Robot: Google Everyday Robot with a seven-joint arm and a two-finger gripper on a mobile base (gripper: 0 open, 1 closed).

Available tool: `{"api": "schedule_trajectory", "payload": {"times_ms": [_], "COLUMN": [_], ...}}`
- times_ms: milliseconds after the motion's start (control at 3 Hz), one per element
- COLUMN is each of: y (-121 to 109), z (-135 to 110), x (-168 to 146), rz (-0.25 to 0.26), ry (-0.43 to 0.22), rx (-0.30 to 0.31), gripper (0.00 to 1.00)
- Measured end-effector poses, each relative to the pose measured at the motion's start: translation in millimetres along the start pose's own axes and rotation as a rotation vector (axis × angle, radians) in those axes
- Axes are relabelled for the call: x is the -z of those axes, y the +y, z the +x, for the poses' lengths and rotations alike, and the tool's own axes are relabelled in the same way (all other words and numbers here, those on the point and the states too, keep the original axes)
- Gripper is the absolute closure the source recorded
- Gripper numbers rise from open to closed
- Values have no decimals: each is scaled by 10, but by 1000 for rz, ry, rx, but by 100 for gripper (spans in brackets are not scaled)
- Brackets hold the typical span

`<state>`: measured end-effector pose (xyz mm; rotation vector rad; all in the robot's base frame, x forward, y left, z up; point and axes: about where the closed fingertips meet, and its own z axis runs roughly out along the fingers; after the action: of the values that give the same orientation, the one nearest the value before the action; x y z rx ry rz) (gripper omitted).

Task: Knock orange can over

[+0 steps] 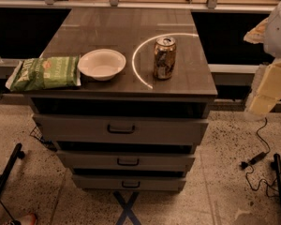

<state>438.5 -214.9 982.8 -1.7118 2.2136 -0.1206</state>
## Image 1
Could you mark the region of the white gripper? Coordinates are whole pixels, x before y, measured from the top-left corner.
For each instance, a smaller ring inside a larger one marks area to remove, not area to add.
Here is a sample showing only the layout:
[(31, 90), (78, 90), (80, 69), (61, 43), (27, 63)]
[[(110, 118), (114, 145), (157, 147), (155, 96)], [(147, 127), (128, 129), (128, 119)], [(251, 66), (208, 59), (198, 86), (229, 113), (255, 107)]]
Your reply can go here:
[[(262, 20), (244, 35), (244, 41), (263, 43), (264, 51), (281, 58), (281, 1), (268, 19)], [(281, 59), (260, 66), (252, 82), (252, 92), (245, 105), (246, 116), (266, 116), (281, 100)]]

